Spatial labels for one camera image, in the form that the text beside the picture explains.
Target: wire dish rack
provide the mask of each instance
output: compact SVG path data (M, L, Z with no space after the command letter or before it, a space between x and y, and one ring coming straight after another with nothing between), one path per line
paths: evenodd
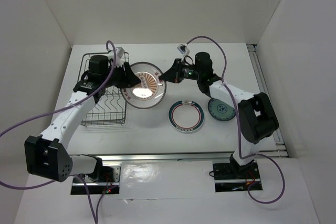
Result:
M82 62L80 64L77 81L80 80L80 77L84 73L84 71L88 70L89 60L93 55L107 54L107 52L84 54L82 57ZM121 61L129 61L129 54L127 52L124 53ZM121 95L120 89L116 87L109 87L106 89L105 95L100 98L96 106L82 120L81 125L90 126L124 124L126 121L126 108L127 105Z

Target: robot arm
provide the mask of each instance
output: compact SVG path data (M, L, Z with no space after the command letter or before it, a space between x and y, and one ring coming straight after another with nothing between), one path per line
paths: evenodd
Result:
M244 170L254 161L254 154L260 150L265 138L271 136L279 127L268 96L265 93L253 94L228 83L223 85L221 78L213 73L212 61L208 53L197 53L195 64L189 65L184 60L185 55L189 52L187 47L179 45L178 50L183 54L183 58L175 59L173 66L159 79L172 83L180 83L183 79L196 80L202 93L234 107L226 87L230 89L238 105L237 115L239 115L242 133L241 146L238 145L237 150L230 157L230 163L235 172Z
M113 51L107 55L94 55L89 61L89 69L75 85L66 104L71 108L61 112L38 137L29 136L25 142L28 172L41 177L63 182L76 174L87 174L97 179L102 173L102 160L91 155L69 155L66 151L72 135L86 114L96 106L105 94L106 88L129 88L140 83L130 65L122 64L120 58L124 50L116 48L117 57L113 74L106 86L81 104L74 105L95 92L106 80L112 67Z

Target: purple cable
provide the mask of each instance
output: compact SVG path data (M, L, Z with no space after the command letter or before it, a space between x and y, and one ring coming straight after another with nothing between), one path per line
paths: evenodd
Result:
M271 200L271 201L260 201L260 200L256 199L255 197L253 197L253 196L251 195L251 192L250 192L251 186L253 186L255 183L257 183L257 182L254 182L254 183L252 183L252 184L250 184L250 185L248 186L248 188L247 188L247 193L249 194L249 196L250 196L254 201L256 201L256 202L258 202L258 203L260 203L260 204L272 204L272 203L274 203L274 202L277 202L277 201L284 195L285 187L286 187L285 177L284 177L284 175L283 175L283 173L282 173L282 170L281 170L280 166L277 164L277 162L274 161L274 159L272 159L271 157L266 156L266 155L264 155L264 154L261 154L261 153L257 153L256 155L257 155L257 156L262 156L262 157L265 157L265 158L271 160L271 161L273 162L273 164L275 164L275 166L278 168L279 173L280 173L280 175L281 175L281 179L282 179L282 190L281 190L280 195L279 195L276 199Z
M105 81L99 86L99 88L94 91L92 94L88 95L87 97L85 97L84 99L82 99L81 101L79 102L76 102L74 103L73 105L71 106L67 106L67 107L64 107L64 108L61 108L61 109L58 109L58 110L55 110L55 111L52 111L52 112L47 112L47 113L44 113L44 114L41 114L41 115L36 115L36 116L33 116L31 118L28 118L26 120L23 120L19 123L16 123L14 125L12 125L11 127L7 128L6 130L4 130L3 132L0 133L0 137L2 137L3 135L5 135L7 132L15 129L16 127L19 127L25 123L28 123L30 121L33 121L35 119L39 119L39 118L43 118L45 116L49 116L49 115L53 115L53 114L56 114L56 113L59 113L59 112L62 112L62 111L65 111L65 110L68 110L68 109L71 109L73 106L77 106L85 101L87 101L88 99L90 99L92 96L94 96L95 94L97 94L102 88L104 88L104 86L106 85L106 83L109 81L110 77L112 76L113 74L113 70L114 70L114 67L116 66L116 59L117 59L117 52L115 50L115 46L114 44L112 43L112 41L108 40L106 42L106 50L108 52L110 52L111 50L109 49L109 44L111 44L112 48L113 48L113 53L114 53L114 59L113 59L113 64L112 64L112 67L111 67L111 71L109 73L109 75L107 76L107 78L105 79ZM19 187L19 186L11 186L11 185L8 185L2 181L0 181L0 185L1 186L4 186L4 187L7 187L9 189L14 189L14 190L29 190L29 189L35 189L35 188L39 188L39 187L42 187L42 186L46 186L46 185L49 185L50 183L54 182L53 180L49 181L49 182L46 182L46 183L43 183L43 184L40 184L40 185L36 185L36 186L28 186L28 187Z
M117 186L110 186L106 190L111 190L111 189L113 189L115 187L117 187ZM96 220L97 220L97 223L98 223L98 208L99 208L99 204L100 204L101 200L103 199L104 195L106 194L106 190L103 191L103 193L100 196L100 198L98 200L98 203L97 203L97 207L96 207Z
M90 205L90 210L92 212L92 216L93 216L93 219L95 220L95 224L98 224L98 208L99 208L99 204L101 202L101 200L103 199L104 195L106 194L106 190L104 190L102 192L102 195L100 196L99 200L98 200L98 203L97 203L97 207L96 207L96 213L94 213L94 209L93 209L93 205L92 205L92 200L91 200L91 196L90 196L90 192L89 192L89 187L88 185L86 184L85 180L80 176L80 175L77 175L77 177L83 182L84 184L84 188L85 188L85 192L88 196L88 200L89 200L89 205ZM110 190L110 189L113 189L117 186L111 186L111 187L108 187L107 190Z
M83 184L84 184L84 188L85 188L86 194L88 195L88 200L89 200L89 205L90 205L91 213L92 213L93 219L95 220L94 222L95 222L95 224L98 224L98 218L97 218L97 216L94 213L94 209L93 209L93 205L92 205L92 201L91 201L88 185L86 184L85 180L80 175L77 175L77 178L79 178L83 182Z
M222 52L223 56L224 56L224 70L223 70L223 73L222 73L222 83L223 83L223 86L226 88L227 92L229 93L231 99L232 99L232 102L233 102L233 105L235 107L235 111L236 111L236 119L237 119L237 127L238 127L238 153L239 153L239 158L240 159L246 159L246 158L249 158L249 157L254 157L256 155L258 156L262 156L262 157L265 157L269 160L271 160L275 166L278 168L279 172L280 172L280 175L281 175L281 179L282 179L282 191L280 193L280 195L274 199L274 200L271 200L271 201L260 201L256 198L254 198L251 193L250 193L250 188L252 185L254 185L255 183L252 183L251 185L249 185L249 187L247 188L247 192L249 194L249 196L251 197L251 199L253 199L254 201L258 202L258 203L261 203L261 204L272 204L274 202L277 202L283 195L284 195L284 192L285 192L285 177L282 173L282 170L280 168L280 166L269 156L266 156L264 154L260 154L260 153L257 153L257 154L250 154L250 155L247 155L245 157L242 156L242 149L241 149L241 139L242 139L242 128L240 127L240 120L239 120L239 110L238 110L238 106L237 106L237 103L236 103L236 100L235 100L235 97L234 95L232 94L230 88L228 87L228 85L226 85L225 81L224 81L224 74L225 74L225 71L226 71L226 65L227 65L227 59L226 59L226 55L224 53L224 50L222 49L222 47L213 39L207 37L207 36L197 36L197 37L194 37L192 38L191 40L189 40L187 42L187 45L190 44L191 42L193 42L194 40L198 39L198 38L204 38L204 39L208 39L210 41L212 41Z

